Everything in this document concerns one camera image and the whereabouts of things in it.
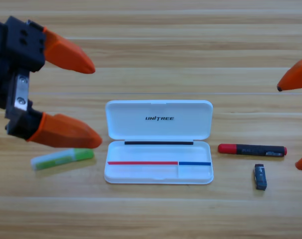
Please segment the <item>marker cap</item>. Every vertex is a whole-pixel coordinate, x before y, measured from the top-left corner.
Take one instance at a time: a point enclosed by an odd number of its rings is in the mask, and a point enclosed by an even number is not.
[[[92,149],[89,148],[75,148],[74,156],[76,161],[81,161],[81,160],[93,158],[94,152]]]

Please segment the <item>red stripe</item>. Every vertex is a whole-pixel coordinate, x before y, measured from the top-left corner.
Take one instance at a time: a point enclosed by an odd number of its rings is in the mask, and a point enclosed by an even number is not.
[[[108,164],[111,165],[177,165],[175,161],[162,161],[162,162],[155,162],[155,161],[110,161]]]

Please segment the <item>table surface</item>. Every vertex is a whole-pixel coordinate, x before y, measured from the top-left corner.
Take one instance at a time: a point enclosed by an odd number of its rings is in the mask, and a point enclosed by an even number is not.
[[[6,135],[0,110],[0,239],[302,239],[302,89],[277,92],[302,59],[302,0],[2,0],[9,15],[84,48],[93,75],[46,64],[31,74],[34,107],[88,123],[96,158],[35,173],[58,149]],[[214,105],[209,185],[104,180],[110,100]],[[217,153],[220,143],[284,145],[285,158]],[[254,189],[263,163],[268,187]]]

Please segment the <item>case lid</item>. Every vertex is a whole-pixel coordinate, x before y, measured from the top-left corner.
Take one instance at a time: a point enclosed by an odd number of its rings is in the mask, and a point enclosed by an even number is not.
[[[110,101],[109,136],[124,140],[203,140],[211,132],[213,106],[202,100]]]

